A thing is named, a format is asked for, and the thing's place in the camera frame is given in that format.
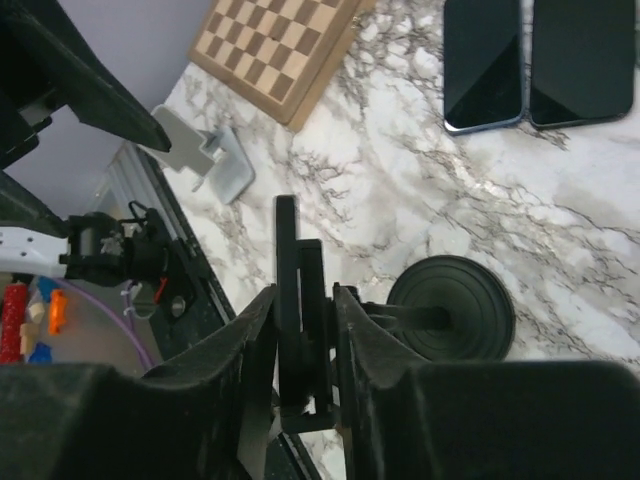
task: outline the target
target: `gray wall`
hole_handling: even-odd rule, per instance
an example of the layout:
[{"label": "gray wall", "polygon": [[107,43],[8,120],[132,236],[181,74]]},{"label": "gray wall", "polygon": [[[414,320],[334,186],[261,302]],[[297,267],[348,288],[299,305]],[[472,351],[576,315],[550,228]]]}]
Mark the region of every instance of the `gray wall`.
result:
[{"label": "gray wall", "polygon": [[[162,103],[211,0],[58,0],[104,65],[148,109]],[[67,108],[8,172],[58,215],[85,213],[121,140]]]}]

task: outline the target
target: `black disc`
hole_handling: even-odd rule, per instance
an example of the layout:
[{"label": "black disc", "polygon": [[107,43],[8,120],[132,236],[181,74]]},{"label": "black disc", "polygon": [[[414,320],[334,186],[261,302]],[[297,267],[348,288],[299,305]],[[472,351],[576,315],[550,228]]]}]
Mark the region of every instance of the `black disc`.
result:
[{"label": "black disc", "polygon": [[428,360],[502,360],[513,342],[509,293],[490,270],[467,258],[442,255],[412,265],[391,288],[387,304],[449,312],[449,330],[396,334]]}]

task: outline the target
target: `white marble surface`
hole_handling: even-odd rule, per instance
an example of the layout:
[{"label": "white marble surface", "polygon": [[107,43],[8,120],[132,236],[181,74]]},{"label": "white marble surface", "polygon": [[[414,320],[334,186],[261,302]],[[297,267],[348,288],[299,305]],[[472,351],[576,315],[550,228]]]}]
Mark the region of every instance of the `white marble surface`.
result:
[{"label": "white marble surface", "polygon": [[[273,197],[294,193],[328,283],[384,301],[413,262],[468,256],[513,296],[509,358],[605,358],[640,373],[640,108],[605,125],[453,139],[441,12],[440,0],[379,0],[297,135],[186,69],[167,104],[201,129],[233,125],[257,175],[223,206],[206,185],[192,193],[189,172],[167,172],[232,304],[273,281]],[[303,439],[325,478],[344,478],[335,433]]]}]

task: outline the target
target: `black smartphone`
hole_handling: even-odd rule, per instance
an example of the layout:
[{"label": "black smartphone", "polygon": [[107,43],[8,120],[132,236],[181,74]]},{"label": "black smartphone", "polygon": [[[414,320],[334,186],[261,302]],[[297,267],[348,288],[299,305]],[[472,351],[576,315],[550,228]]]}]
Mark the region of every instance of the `black smartphone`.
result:
[{"label": "black smartphone", "polygon": [[635,0],[536,0],[531,123],[614,120],[633,106]]},{"label": "black smartphone", "polygon": [[522,118],[520,0],[446,0],[443,60],[449,133],[501,127]]}]

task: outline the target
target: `smartphone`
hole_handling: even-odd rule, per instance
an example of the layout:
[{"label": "smartphone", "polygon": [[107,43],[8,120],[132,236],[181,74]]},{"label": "smartphone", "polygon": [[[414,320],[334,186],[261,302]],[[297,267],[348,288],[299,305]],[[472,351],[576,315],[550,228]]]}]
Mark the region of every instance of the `smartphone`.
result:
[{"label": "smartphone", "polygon": [[517,123],[524,111],[520,0],[447,0],[443,61],[449,133]]},{"label": "smartphone", "polygon": [[634,95],[635,0],[536,0],[531,123],[566,127],[618,119]]}]

